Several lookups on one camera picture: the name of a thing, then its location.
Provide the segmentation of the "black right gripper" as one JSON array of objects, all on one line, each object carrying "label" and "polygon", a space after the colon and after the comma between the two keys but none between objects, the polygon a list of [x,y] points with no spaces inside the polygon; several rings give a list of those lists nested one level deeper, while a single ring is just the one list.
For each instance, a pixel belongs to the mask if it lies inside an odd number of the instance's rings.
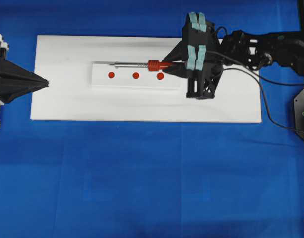
[{"label": "black right gripper", "polygon": [[188,98],[213,99],[223,67],[218,57],[209,52],[217,51],[218,46],[215,24],[201,12],[190,12],[182,29],[182,40],[162,60],[184,63],[174,63],[164,73],[188,78]]}]

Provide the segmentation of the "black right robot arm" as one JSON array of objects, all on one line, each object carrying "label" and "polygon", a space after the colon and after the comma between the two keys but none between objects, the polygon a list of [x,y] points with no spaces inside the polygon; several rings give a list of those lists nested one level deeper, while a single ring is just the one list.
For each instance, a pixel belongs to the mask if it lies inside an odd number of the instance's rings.
[{"label": "black right robot arm", "polygon": [[186,78],[188,98],[213,99],[224,66],[256,71],[277,63],[304,77],[304,32],[253,35],[242,30],[218,39],[218,29],[205,14],[190,12],[182,39],[164,57],[164,73]]}]

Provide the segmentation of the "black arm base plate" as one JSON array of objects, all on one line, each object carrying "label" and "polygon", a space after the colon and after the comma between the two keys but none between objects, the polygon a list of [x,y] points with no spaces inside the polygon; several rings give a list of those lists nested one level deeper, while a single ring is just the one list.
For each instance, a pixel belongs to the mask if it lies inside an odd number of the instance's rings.
[{"label": "black arm base plate", "polygon": [[295,130],[303,131],[296,134],[304,141],[304,88],[294,97]]}]

